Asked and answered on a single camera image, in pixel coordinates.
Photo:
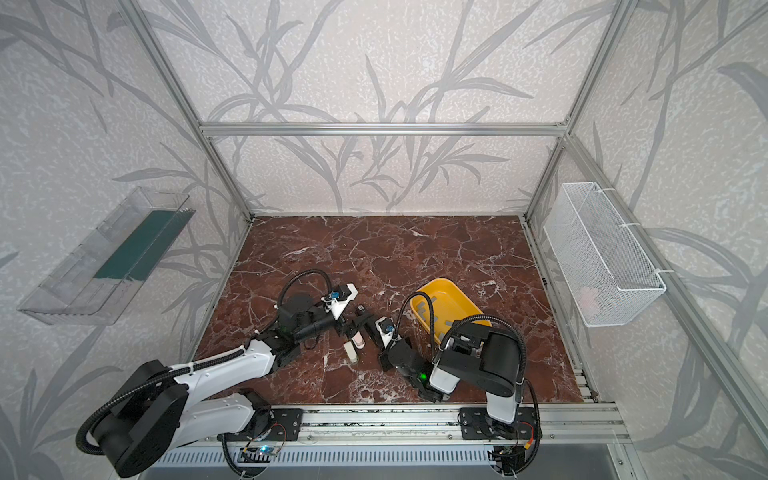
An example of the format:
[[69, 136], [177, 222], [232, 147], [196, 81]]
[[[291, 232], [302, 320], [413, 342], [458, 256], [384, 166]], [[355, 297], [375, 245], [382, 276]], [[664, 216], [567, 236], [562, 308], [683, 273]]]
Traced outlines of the pink mini stapler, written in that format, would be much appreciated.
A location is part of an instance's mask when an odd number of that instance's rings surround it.
[[365, 341], [362, 336], [362, 333], [360, 331], [356, 332], [352, 337], [351, 341], [354, 344], [355, 348], [358, 350], [362, 350], [365, 346]]

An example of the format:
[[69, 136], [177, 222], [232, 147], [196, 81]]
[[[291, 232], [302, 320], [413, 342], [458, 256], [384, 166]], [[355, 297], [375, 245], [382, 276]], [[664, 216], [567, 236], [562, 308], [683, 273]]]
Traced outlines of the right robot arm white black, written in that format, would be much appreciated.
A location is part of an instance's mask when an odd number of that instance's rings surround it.
[[[400, 333], [408, 305], [426, 325], [428, 358]], [[396, 370], [423, 400], [446, 401], [461, 382], [485, 392], [485, 407], [460, 414], [462, 424], [470, 428], [464, 438], [512, 440], [528, 435], [536, 439], [535, 428], [519, 420], [527, 367], [525, 342], [506, 321], [475, 307], [466, 309], [446, 294], [433, 296], [422, 289], [406, 298], [395, 318], [376, 319], [371, 338], [381, 350], [382, 370]]]

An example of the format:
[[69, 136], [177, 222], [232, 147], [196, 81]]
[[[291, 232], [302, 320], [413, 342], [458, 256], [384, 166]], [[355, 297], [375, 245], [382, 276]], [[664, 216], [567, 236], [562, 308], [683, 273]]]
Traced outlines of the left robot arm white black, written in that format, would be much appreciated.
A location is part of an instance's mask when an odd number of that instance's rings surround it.
[[83, 422], [75, 435], [77, 449], [106, 457], [119, 477], [129, 478], [167, 451], [204, 438], [269, 436], [275, 420], [262, 396], [251, 389], [222, 393], [276, 373], [299, 357], [306, 341], [342, 327], [358, 290], [351, 283], [332, 285], [321, 269], [315, 273], [325, 282], [325, 295], [315, 299], [281, 290], [275, 319], [243, 345], [186, 364], [142, 364]]

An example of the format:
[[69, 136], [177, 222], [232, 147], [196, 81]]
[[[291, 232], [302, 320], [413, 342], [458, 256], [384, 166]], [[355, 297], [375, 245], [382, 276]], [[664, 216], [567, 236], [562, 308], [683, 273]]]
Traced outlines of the black stapler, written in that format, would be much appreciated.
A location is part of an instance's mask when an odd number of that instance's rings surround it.
[[382, 324], [385, 320], [385, 316], [370, 312], [362, 304], [355, 307], [355, 324], [360, 331], [365, 331], [368, 334], [370, 340], [380, 351], [386, 349], [385, 332], [382, 329]]

